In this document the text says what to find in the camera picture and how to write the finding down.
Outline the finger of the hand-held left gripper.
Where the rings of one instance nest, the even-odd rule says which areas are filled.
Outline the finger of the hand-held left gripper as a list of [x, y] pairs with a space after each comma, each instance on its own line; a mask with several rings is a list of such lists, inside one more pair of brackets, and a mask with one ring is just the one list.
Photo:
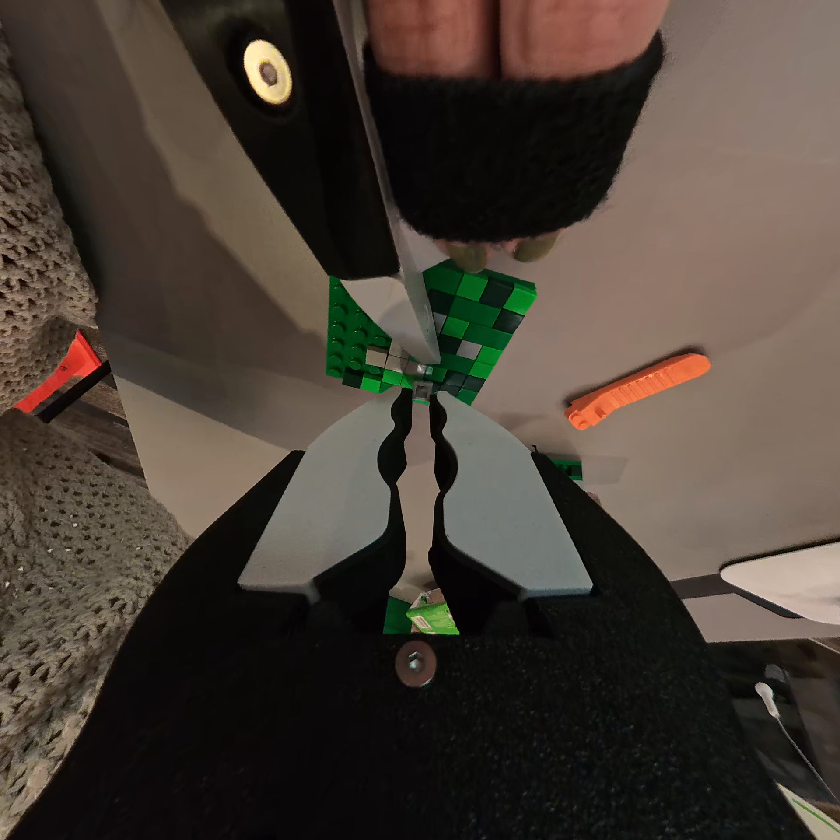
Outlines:
[[398, 271], [391, 275], [342, 280], [354, 302], [396, 343], [422, 364], [439, 362], [434, 316], [428, 302], [422, 272], [407, 246], [400, 216], [392, 194], [390, 178], [371, 103], [364, 80], [364, 46], [368, 28], [362, 2], [335, 1], [343, 48], [349, 61], [350, 75], [364, 137], [375, 170], [376, 188], [386, 215], [388, 232], [398, 258]]

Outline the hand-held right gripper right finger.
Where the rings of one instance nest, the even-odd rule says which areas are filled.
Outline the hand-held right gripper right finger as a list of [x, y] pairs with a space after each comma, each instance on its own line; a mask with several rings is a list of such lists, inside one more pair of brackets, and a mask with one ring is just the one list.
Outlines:
[[442, 392], [429, 406], [434, 536], [517, 600], [589, 595], [593, 582], [534, 463], [488, 416]]

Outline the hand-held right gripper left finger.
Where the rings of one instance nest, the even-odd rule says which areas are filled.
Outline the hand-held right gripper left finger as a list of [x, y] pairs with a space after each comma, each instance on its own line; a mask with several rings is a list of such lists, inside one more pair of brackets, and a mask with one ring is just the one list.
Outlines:
[[411, 428], [411, 393], [387, 391], [322, 432], [294, 468], [239, 586], [310, 603], [387, 595], [405, 564], [396, 484]]

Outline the green lego base plate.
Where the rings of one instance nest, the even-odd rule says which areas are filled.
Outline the green lego base plate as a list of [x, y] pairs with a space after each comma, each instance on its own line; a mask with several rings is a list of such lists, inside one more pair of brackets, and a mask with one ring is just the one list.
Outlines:
[[441, 361], [417, 362], [378, 327], [344, 289], [329, 278], [325, 373], [343, 385], [373, 394], [415, 381], [434, 383], [462, 403], [474, 402], [531, 305], [529, 281], [484, 269], [468, 274], [448, 259], [423, 272]]

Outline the green lego box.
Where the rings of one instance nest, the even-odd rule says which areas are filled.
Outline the green lego box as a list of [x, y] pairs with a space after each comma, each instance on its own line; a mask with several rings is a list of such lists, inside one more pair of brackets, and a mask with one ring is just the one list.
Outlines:
[[411, 603], [390, 595], [382, 632], [384, 635], [459, 635], [444, 594], [439, 588], [421, 593]]

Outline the person's left hand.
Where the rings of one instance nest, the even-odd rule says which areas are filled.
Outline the person's left hand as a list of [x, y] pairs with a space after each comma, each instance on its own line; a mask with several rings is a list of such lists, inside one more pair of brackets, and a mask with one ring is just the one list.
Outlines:
[[612, 188], [666, 1], [365, 2], [365, 85], [397, 209], [461, 268], [545, 257]]

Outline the orange brick separator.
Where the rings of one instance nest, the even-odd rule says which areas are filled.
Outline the orange brick separator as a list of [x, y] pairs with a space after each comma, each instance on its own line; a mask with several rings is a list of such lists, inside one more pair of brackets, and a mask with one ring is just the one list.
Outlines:
[[574, 399], [564, 416], [575, 429], [585, 431], [621, 408], [695, 380], [710, 369], [711, 362], [703, 354], [672, 356]]

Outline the person's beige knit sweater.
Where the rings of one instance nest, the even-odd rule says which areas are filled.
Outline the person's beige knit sweater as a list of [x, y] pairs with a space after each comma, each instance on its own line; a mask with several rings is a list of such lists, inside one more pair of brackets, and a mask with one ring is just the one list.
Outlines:
[[16, 409], [98, 298], [1, 45], [1, 837], [58, 771], [190, 539], [140, 484]]

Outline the white flat board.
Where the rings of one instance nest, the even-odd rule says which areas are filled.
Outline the white flat board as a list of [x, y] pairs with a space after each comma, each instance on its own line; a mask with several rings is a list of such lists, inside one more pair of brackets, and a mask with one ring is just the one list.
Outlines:
[[719, 574], [740, 592], [788, 613], [839, 624], [838, 540], [733, 561]]

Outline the red object black stripe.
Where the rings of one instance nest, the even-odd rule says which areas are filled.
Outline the red object black stripe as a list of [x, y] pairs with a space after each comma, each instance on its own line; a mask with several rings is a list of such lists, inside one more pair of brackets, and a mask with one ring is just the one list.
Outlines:
[[55, 372], [14, 408], [49, 424], [95, 385], [102, 383], [111, 372], [110, 362], [99, 358], [79, 329]]

